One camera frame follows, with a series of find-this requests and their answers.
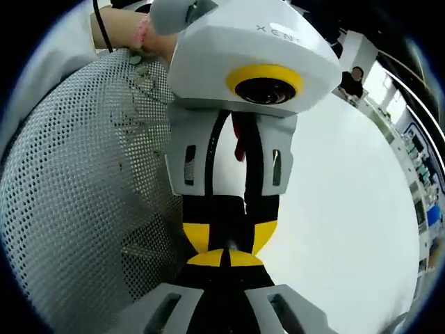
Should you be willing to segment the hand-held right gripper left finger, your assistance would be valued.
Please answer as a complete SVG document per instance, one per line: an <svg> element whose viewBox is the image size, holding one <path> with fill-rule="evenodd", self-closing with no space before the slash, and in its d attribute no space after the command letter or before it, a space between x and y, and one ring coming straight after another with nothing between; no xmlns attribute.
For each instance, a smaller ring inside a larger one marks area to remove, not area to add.
<svg viewBox="0 0 445 334"><path fill-rule="evenodd" d="M186 333L222 256L218 249L192 257L176 283L158 285L119 314L118 333Z"/></svg>

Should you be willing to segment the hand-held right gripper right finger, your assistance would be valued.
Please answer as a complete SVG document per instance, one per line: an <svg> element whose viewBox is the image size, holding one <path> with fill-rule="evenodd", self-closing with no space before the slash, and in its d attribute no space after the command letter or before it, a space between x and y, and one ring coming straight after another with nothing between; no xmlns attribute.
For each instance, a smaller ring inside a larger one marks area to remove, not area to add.
<svg viewBox="0 0 445 334"><path fill-rule="evenodd" d="M226 249L235 291L245 300L259 333L333 333L327 315L288 285L276 285L251 253Z"/></svg>

